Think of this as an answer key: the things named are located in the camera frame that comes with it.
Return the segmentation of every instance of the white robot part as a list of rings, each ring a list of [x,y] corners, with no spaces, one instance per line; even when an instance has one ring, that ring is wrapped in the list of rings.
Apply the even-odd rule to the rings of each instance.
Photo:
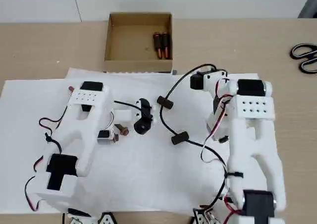
[[[91,106],[85,119],[81,119],[83,113],[81,105]],[[113,98],[108,87],[103,86],[102,91],[80,88],[75,88],[73,91],[63,120],[52,138],[59,142],[62,149],[74,139],[82,140],[83,150],[76,165],[78,176],[87,176],[97,145],[98,133],[107,126],[106,118],[111,112],[113,113]],[[109,125],[108,130],[113,130],[113,124]]]
[[[283,211],[286,208],[286,195],[283,168],[275,140],[272,85],[253,75],[249,78],[247,74],[240,77],[223,75],[221,72],[197,73],[191,88],[208,91],[212,96],[214,112],[207,119],[209,130],[215,127],[219,114],[225,108],[227,116],[222,119],[212,138],[219,142],[225,136],[227,138],[224,141],[229,139],[228,194],[239,210],[244,208],[245,191],[248,192],[248,199],[250,191],[251,196],[254,195],[252,198],[261,195],[271,198],[275,211]],[[266,178],[267,190],[263,190],[264,194],[261,190],[252,190],[250,186],[246,189],[244,186],[243,175],[252,165],[249,162],[253,159],[250,158],[257,161]],[[279,223],[280,220],[271,218],[270,221]]]
[[[58,154],[55,144],[48,146],[33,181],[33,192],[63,213],[68,213],[68,208],[72,208],[97,217],[103,211],[98,210],[101,207],[98,204],[100,199],[86,192],[81,177],[86,177],[90,171],[100,132],[107,131],[105,139],[112,140],[114,123],[132,119],[130,109],[114,110],[113,103],[109,87],[102,86],[101,91],[84,90],[80,86],[72,89],[65,113],[52,139],[60,144],[63,151],[70,144],[78,144],[78,141],[72,143],[75,139],[81,140],[81,146],[76,147],[76,156],[64,152]]]
[[[236,95],[227,108],[230,140],[228,171],[243,173],[250,165],[249,157],[254,158],[266,177],[267,190],[274,196],[275,209],[283,211],[286,207],[286,195],[282,163],[275,140],[273,98]],[[253,124],[255,133],[252,136],[247,132],[250,124]],[[242,178],[229,176],[228,179],[230,195],[241,209],[244,205]]]

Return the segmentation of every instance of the black cable tie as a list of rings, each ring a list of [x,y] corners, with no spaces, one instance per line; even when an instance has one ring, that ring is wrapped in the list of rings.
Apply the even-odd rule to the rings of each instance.
[[[45,132],[45,140],[47,142],[52,142],[52,140],[53,140],[52,137],[47,134],[47,132]]]
[[[227,178],[228,176],[235,176],[235,177],[241,177],[243,178],[243,173],[242,172],[226,172],[226,174],[224,175],[225,178]]]

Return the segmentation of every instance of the black scissors handle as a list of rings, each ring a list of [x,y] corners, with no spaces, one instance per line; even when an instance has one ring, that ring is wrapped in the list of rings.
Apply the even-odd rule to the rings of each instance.
[[[311,51],[305,52],[302,54],[296,54],[295,51],[299,48],[309,48],[309,49],[311,49]],[[305,74],[317,74],[317,69],[315,69],[315,70],[305,69],[306,65],[317,62],[317,56],[315,56],[316,54],[317,54],[317,46],[312,44],[312,43],[298,44],[298,45],[294,46],[289,53],[289,55],[292,59],[303,59],[303,58],[308,59],[308,60],[300,63],[300,65],[299,65],[299,69]]]

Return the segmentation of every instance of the black bracket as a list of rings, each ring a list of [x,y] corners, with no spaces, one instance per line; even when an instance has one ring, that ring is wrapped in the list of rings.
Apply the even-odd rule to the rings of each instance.
[[[137,133],[144,135],[151,129],[153,116],[151,115],[151,106],[148,100],[140,99],[141,101],[141,118],[134,124],[134,129]]]
[[[262,190],[244,190],[243,215],[254,217],[254,224],[268,224],[274,217],[273,194]]]
[[[51,173],[47,189],[60,190],[65,174],[77,176],[77,160],[76,156],[52,154],[50,163],[46,168],[46,172]]]

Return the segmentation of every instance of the white 3d-printed part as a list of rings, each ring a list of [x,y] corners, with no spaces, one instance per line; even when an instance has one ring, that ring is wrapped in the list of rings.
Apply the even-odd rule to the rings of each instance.
[[[272,97],[236,95],[232,100],[237,117],[275,119]]]

